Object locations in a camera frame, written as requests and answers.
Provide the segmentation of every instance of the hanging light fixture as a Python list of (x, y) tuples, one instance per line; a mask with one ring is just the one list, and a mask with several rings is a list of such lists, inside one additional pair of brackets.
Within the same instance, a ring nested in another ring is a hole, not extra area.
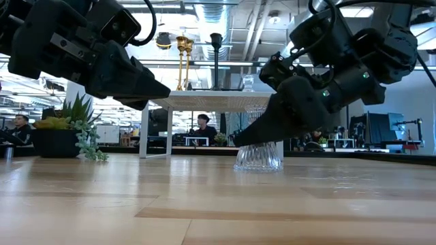
[(156, 46), (162, 50), (169, 50), (171, 48), (171, 40), (169, 33), (159, 33), (156, 39)]
[(268, 14), (269, 19), (269, 23), (271, 24), (277, 24), (278, 22), (280, 22), (280, 17), (279, 17), (280, 12), (278, 10), (273, 10)]

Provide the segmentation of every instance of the man with dark hair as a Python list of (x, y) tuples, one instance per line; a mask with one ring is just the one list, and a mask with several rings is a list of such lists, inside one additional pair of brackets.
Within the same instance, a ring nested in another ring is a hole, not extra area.
[(17, 137), (25, 143), (25, 146), (32, 144), (30, 134), (32, 128), (29, 126), (29, 117), (25, 115), (15, 115), (15, 129), (8, 131), (8, 133)]
[(200, 129), (196, 131), (196, 135), (209, 138), (210, 146), (215, 143), (215, 136), (218, 134), (218, 132), (216, 128), (207, 125), (209, 123), (209, 120), (209, 117), (205, 114), (198, 115), (197, 122), (198, 126), (200, 126)]

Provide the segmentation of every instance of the red object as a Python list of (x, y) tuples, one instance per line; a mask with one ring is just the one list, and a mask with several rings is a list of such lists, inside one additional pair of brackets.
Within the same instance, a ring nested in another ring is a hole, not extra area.
[(418, 149), (418, 145), (416, 144), (407, 144), (407, 145), (403, 145), (403, 148), (406, 150), (417, 150)]

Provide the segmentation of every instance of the black cable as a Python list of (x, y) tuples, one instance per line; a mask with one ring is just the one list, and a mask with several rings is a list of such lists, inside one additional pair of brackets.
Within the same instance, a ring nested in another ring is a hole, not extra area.
[(334, 6), (333, 2), (331, 0), (324, 0), (327, 5), (328, 8), (330, 9), (331, 12), (331, 20), (330, 20), (330, 25), (328, 26), (326, 32), (312, 45), (310, 45), (308, 48), (305, 48), (303, 50), (300, 50), (298, 52), (296, 52), (295, 54), (291, 54), (291, 58), (293, 61), (295, 61), (296, 59), (298, 59), (298, 57), (307, 54), (308, 52), (310, 52), (312, 49), (316, 48), (316, 46), (318, 46), (320, 43), (322, 43), (329, 35), (331, 35), (332, 31), (333, 31), (333, 27), (334, 24), (336, 24), (336, 19), (338, 16), (338, 9), (336, 8), (336, 6)]
[(146, 39), (144, 39), (142, 41), (139, 41), (139, 40), (136, 40), (136, 39), (132, 39), (130, 41), (130, 44), (134, 45), (134, 46), (143, 46), (143, 45), (149, 43), (154, 38), (154, 36), (156, 34), (157, 19), (156, 19), (155, 9), (153, 8), (153, 6), (151, 5), (149, 0), (144, 0), (144, 2), (147, 5), (147, 7), (149, 8), (149, 10), (150, 10), (151, 18), (153, 20), (153, 23), (152, 23), (152, 26), (151, 26), (150, 34), (149, 34), (149, 36)]
[(436, 1), (434, 0), (348, 0), (336, 5), (337, 8), (347, 7), (355, 4), (362, 3), (400, 3), (400, 4), (410, 4), (420, 7), (431, 7), (436, 6)]
[(309, 11), (312, 14), (317, 14), (318, 11), (313, 7), (313, 0), (309, 0), (309, 3), (307, 4), (307, 7), (309, 8)]
[(328, 70), (330, 72), (330, 74), (328, 74), (328, 83), (332, 82), (334, 79), (334, 69), (333, 69), (333, 65), (329, 65), (328, 66)]
[(433, 85), (436, 87), (436, 80), (433, 77), (433, 75), (431, 74), (431, 72), (430, 72), (429, 68), (427, 67), (426, 63), (422, 60), (420, 54), (418, 54), (418, 60), (421, 63), (422, 68), (424, 68), (425, 73), (430, 78), (431, 83), (433, 83)]

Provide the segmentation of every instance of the ceiling light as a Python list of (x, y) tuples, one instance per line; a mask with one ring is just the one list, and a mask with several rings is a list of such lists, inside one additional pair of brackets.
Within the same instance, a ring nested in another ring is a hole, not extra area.
[(148, 60), (141, 60), (140, 61), (143, 65), (179, 65), (179, 61), (148, 61)]
[(278, 22), (280, 22), (279, 13), (280, 12), (278, 10), (271, 11), (268, 15), (268, 17), (270, 17), (269, 23), (277, 24)]
[[(194, 65), (214, 65), (213, 61), (194, 61)], [(233, 62), (233, 61), (218, 61), (218, 65), (228, 65), (228, 66), (253, 66), (252, 62)]]
[(0, 93), (1, 96), (29, 96), (29, 97), (65, 97), (65, 94), (44, 94), (44, 93)]
[(169, 50), (171, 48), (170, 34), (167, 32), (159, 33), (156, 38), (156, 46), (162, 50)]
[(436, 49), (436, 38), (430, 39), (428, 42), (418, 46), (418, 50), (434, 50)]
[[(123, 7), (125, 8), (136, 8), (136, 9), (141, 9), (141, 8), (149, 8), (147, 6), (147, 4), (123, 4)], [(159, 8), (161, 9), (177, 9), (180, 8), (179, 5), (160, 5)], [(185, 6), (186, 10), (193, 10), (193, 6)]]
[(342, 7), (340, 11), (346, 18), (368, 18), (374, 12), (370, 7)]
[(417, 37), (433, 27), (436, 27), (436, 22), (426, 22), (410, 26), (410, 31)]

